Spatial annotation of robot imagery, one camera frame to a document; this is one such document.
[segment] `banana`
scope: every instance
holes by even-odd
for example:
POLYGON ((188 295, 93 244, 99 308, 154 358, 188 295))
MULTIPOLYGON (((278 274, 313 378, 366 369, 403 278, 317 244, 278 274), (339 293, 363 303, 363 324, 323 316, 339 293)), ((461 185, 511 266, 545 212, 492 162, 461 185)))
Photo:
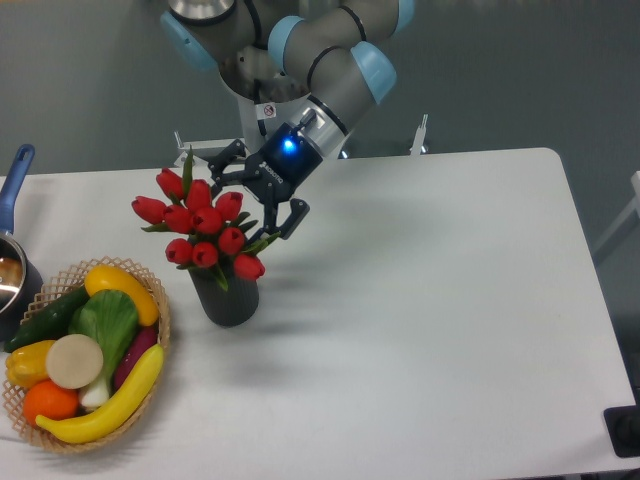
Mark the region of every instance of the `banana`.
POLYGON ((158 344, 138 359, 120 389, 100 408, 81 417, 52 420, 36 417, 36 424, 67 443, 87 443, 109 435, 136 411, 160 375, 164 350, 158 344))

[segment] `bok choy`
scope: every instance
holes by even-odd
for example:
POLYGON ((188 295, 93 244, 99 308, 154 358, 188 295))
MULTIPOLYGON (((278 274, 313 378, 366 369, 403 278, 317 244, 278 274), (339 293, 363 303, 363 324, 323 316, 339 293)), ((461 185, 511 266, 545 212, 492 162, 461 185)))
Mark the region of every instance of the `bok choy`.
POLYGON ((80 389, 80 404, 87 410, 103 405, 111 396, 111 379, 136 334, 138 311, 133 300, 119 290, 93 295, 74 315, 69 333, 93 338, 102 349, 104 365, 98 378, 80 389))

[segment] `gray floor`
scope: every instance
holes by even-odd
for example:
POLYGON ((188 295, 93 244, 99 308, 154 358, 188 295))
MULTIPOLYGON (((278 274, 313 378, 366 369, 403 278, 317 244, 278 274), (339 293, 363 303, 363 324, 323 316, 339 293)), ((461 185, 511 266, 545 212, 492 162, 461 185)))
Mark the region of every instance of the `gray floor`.
MULTIPOLYGON (((552 148, 592 245, 640 170, 640 2, 416 3, 413 23, 381 45, 399 81, 352 153, 402 153, 423 113, 434 153, 552 148)), ((38 150, 32 172, 45 173, 168 165, 173 130, 185 140, 241 135, 217 75, 190 70, 162 35, 165 5, 0 3, 0 175, 24 142, 38 150)), ((640 352, 639 235, 598 271, 630 366, 640 352)))

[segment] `sliced radish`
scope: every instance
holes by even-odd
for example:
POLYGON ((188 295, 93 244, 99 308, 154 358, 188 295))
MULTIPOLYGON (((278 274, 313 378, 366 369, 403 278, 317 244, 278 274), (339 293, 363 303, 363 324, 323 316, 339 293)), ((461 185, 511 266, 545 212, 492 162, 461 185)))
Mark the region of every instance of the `sliced radish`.
POLYGON ((47 353, 49 378, 62 388, 76 389, 95 380, 104 359, 100 345, 86 335, 73 334, 56 341, 47 353))

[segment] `saucepan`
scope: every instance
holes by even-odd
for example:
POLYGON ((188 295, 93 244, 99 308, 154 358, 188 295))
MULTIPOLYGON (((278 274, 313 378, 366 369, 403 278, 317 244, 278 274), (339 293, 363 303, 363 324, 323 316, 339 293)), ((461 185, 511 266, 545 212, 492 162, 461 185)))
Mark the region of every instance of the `saucepan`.
POLYGON ((13 338, 24 312, 42 288, 42 277, 13 235, 16 198, 31 160, 32 145, 22 145, 0 190, 0 342, 13 338))

